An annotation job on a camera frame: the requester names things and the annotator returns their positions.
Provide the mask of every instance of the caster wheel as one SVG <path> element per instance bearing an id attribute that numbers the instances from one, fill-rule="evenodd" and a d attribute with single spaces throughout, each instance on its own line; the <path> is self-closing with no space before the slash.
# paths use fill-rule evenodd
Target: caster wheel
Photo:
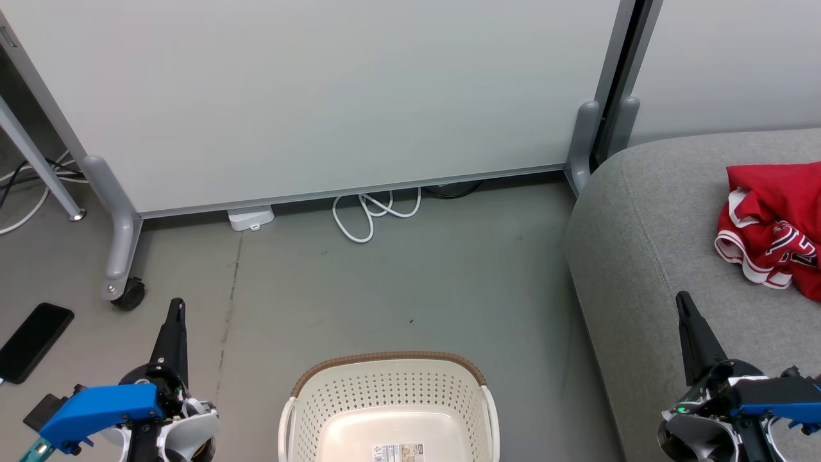
<path id="1" fill-rule="evenodd" d="M 124 311 L 131 311 L 143 301 L 145 297 L 145 284 L 140 278 L 128 278 L 126 288 L 122 291 L 120 298 L 112 300 L 111 304 Z"/>

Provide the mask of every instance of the laundry basket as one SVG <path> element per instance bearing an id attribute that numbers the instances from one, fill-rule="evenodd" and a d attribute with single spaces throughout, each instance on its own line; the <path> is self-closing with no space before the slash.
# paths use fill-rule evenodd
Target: laundry basket
<path id="1" fill-rule="evenodd" d="M 312 367 L 282 410 L 279 462 L 498 462 L 493 396 L 476 366 L 402 351 Z"/>

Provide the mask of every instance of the basket label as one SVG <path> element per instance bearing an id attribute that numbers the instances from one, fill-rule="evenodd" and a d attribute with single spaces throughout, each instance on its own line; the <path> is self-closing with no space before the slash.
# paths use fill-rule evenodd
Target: basket label
<path id="1" fill-rule="evenodd" d="M 424 445 L 401 443 L 374 446 L 373 462 L 424 462 Z"/>

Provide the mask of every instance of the metal frame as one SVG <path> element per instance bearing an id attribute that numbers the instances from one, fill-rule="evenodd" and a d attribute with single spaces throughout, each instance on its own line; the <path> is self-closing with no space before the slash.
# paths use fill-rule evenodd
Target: metal frame
<path id="1" fill-rule="evenodd" d="M 19 40 L 15 37 L 6 17 L 0 12 L 0 35 L 2 46 L 6 49 L 11 61 L 14 63 L 23 80 L 29 86 L 32 94 L 40 103 L 40 107 L 46 113 L 48 119 L 54 126 L 57 134 L 62 138 L 66 147 L 71 151 L 74 158 L 80 164 L 89 179 L 91 187 L 105 206 L 112 217 L 113 238 L 111 251 L 106 265 L 105 280 L 103 282 L 102 296 L 106 300 L 115 300 L 122 296 L 128 279 L 128 272 L 134 258 L 137 241 L 140 236 L 140 229 L 144 219 L 159 218 L 171 215 L 184 215 L 200 213 L 213 210 L 225 210 L 241 206 L 269 205 L 292 201 L 307 201 L 326 197 L 357 194 L 362 192 L 382 191 L 386 189 L 399 189 L 404 187 L 420 187 L 431 184 L 441 184 L 443 182 L 460 182 L 479 180 L 485 178 L 500 178 L 527 173 L 540 173 L 556 170 L 564 170 L 573 192 L 578 195 L 590 176 L 590 156 L 594 148 L 594 140 L 600 132 L 603 120 L 603 112 L 606 109 L 605 103 L 612 92 L 615 79 L 618 78 L 619 59 L 621 51 L 626 42 L 630 20 L 637 0 L 621 0 L 614 21 L 613 30 L 605 54 L 602 73 L 599 77 L 599 84 L 596 88 L 594 100 L 583 103 L 576 116 L 576 124 L 571 138 L 571 146 L 568 152 L 566 164 L 552 164 L 537 166 L 529 169 L 516 169 L 499 172 L 488 172 L 474 175 L 464 175 L 450 178 L 435 178 L 424 182 L 406 182 L 391 185 L 379 185 L 377 187 L 352 188 L 344 191 L 322 192 L 316 194 L 304 194 L 287 197 L 262 198 L 253 201 L 229 202 L 223 204 L 213 204 L 208 206 L 187 207 L 174 210 L 157 210 L 146 213 L 137 213 L 128 196 L 122 190 L 122 186 L 117 181 L 112 170 L 105 160 L 98 156 L 89 156 L 83 149 L 77 135 L 71 129 L 68 121 L 63 115 L 57 102 L 48 91 L 48 87 L 34 68 L 34 64 L 29 60 L 25 50 L 20 46 Z"/>
<path id="2" fill-rule="evenodd" d="M 68 213 L 69 221 L 80 221 L 85 216 L 85 209 L 81 209 L 71 194 L 68 193 L 66 187 L 63 186 L 60 178 L 48 164 L 43 153 L 37 149 L 34 142 L 25 129 L 20 124 L 20 121 L 11 112 L 11 109 L 6 104 L 3 98 L 0 98 L 0 127 L 6 132 L 11 141 L 17 146 L 17 149 L 23 154 L 26 160 L 29 161 L 31 167 L 40 176 L 46 187 L 51 193 L 60 201 L 60 204 Z"/>
<path id="3" fill-rule="evenodd" d="M 137 248 L 137 240 L 140 238 L 143 219 L 137 214 L 126 192 L 122 190 L 114 173 L 102 157 L 87 155 L 82 160 L 82 166 L 91 187 L 97 193 L 103 207 L 111 215 L 113 225 L 111 251 L 108 253 L 105 281 L 100 293 L 103 300 L 116 300 L 120 298 L 126 287 L 128 271 L 134 260 L 134 251 Z"/>
<path id="4" fill-rule="evenodd" d="M 606 122 L 607 120 L 604 117 L 604 112 L 608 109 L 608 98 L 619 77 L 617 73 L 619 71 L 621 51 L 630 39 L 628 33 L 630 32 L 630 22 L 635 6 L 636 0 L 621 0 L 619 2 L 595 97 L 593 100 L 582 104 L 579 107 L 579 113 L 576 115 L 576 125 L 573 128 L 565 175 L 574 194 L 577 196 L 590 178 L 590 157 L 593 155 L 602 121 Z"/>
<path id="5" fill-rule="evenodd" d="M 620 56 L 621 66 L 617 75 L 612 77 L 612 93 L 608 97 L 607 107 L 602 114 L 603 123 L 594 141 L 592 156 L 598 164 L 625 149 L 630 143 L 633 123 L 640 107 L 639 98 L 631 93 L 663 0 L 640 0 L 640 3 L 631 0 L 631 3 L 631 11 L 639 8 L 631 13 L 636 15 L 632 18 L 636 21 L 635 29 L 631 31 L 631 36 L 622 37 L 622 46 L 619 47 L 619 54 L 623 53 L 623 56 Z"/>

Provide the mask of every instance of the white panel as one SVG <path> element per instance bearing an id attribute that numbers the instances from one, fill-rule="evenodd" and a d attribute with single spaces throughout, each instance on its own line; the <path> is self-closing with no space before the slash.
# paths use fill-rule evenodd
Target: white panel
<path id="1" fill-rule="evenodd" d="M 564 163 L 618 0 L 0 0 L 138 211 Z"/>
<path id="2" fill-rule="evenodd" d="M 631 145 L 821 125 L 821 2 L 664 0 Z"/>

